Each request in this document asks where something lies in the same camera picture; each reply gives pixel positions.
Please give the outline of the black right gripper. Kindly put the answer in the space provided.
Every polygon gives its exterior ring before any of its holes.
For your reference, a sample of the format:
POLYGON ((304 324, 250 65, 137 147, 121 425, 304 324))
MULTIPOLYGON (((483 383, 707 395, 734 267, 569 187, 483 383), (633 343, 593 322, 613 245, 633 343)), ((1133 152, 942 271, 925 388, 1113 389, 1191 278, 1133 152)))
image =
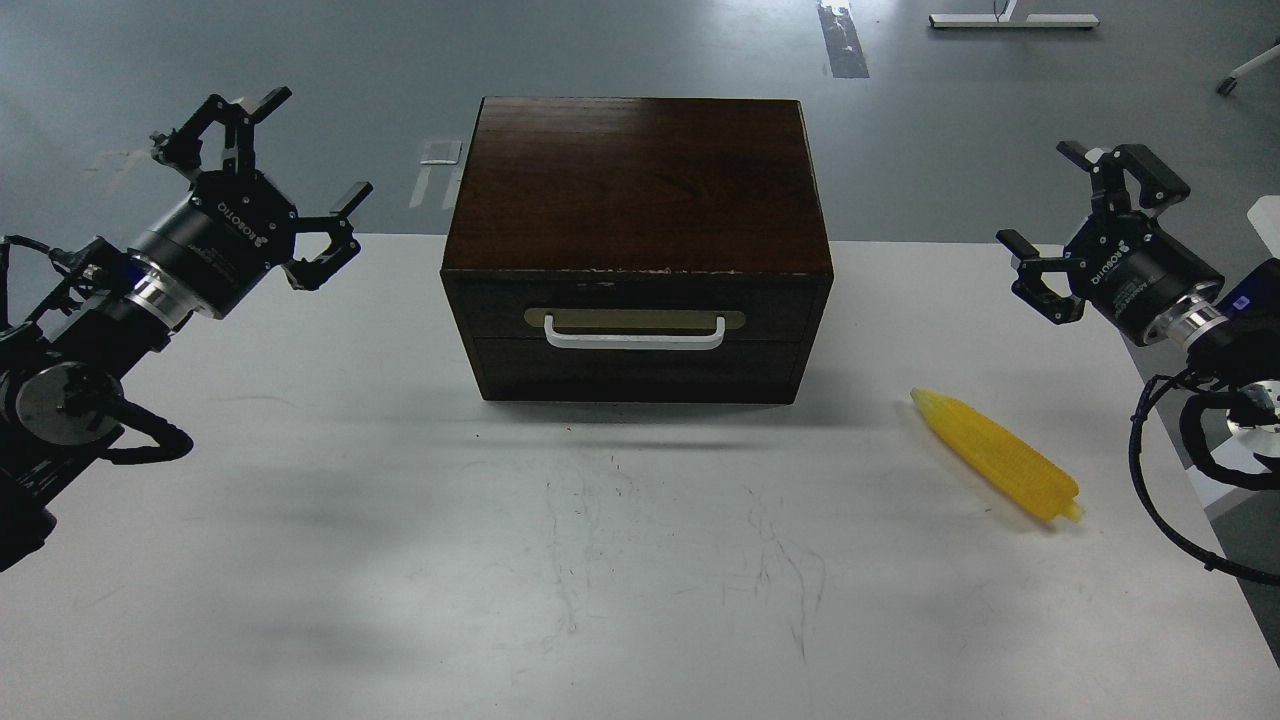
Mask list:
POLYGON ((1071 140, 1057 152, 1091 178, 1091 214, 1061 258, 1044 258, 1019 232, 1001 229, 996 240, 1012 255, 1018 278, 1012 293, 1055 325, 1079 322, 1087 301, 1132 343, 1155 345, 1165 338, 1151 327, 1157 316, 1190 293, 1216 299, 1224 275, 1164 232, 1158 223, 1133 210, 1126 186, 1138 183, 1138 206, 1158 217, 1187 200, 1190 186, 1142 143, 1088 149, 1071 140), (1052 291, 1046 274, 1069 275, 1070 295, 1052 291))

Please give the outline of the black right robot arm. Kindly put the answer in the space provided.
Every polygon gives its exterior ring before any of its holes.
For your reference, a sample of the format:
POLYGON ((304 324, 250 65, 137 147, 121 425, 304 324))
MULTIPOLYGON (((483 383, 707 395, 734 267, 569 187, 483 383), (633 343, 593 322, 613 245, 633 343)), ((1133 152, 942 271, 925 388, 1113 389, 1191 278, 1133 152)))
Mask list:
POLYGON ((1056 324, 1078 322, 1091 305, 1134 345, 1176 343, 1192 377, 1213 383, 1179 420, 1194 465, 1228 486, 1276 489, 1277 454, 1256 455, 1261 473, 1216 464, 1202 415, 1220 407, 1243 430, 1277 425, 1277 261, 1224 293, 1222 274, 1160 225, 1158 215, 1190 190, 1148 147, 1064 140, 1057 150, 1088 174, 1091 210, 1060 258, 1043 258, 1014 229, 996 234, 1014 258, 1012 293, 1056 324))

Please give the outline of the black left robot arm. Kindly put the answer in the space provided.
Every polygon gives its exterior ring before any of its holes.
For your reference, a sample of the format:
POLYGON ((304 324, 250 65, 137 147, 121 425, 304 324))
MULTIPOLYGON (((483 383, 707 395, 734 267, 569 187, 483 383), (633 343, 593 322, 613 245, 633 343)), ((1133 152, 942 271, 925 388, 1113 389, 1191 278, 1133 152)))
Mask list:
POLYGON ((87 468, 170 462, 195 446, 168 419, 128 400, 125 375, 195 315, 223 319, 275 268, 294 290, 325 284, 361 250, 351 215, 372 192, 360 181, 324 215, 302 215, 259 168, 257 126, 287 87, 253 106, 211 95, 151 155, 187 179, 186 196, 128 249, 102 237, 69 251, 20 234, 58 283, 22 319, 3 319, 1 564, 41 550, 49 505, 87 468))

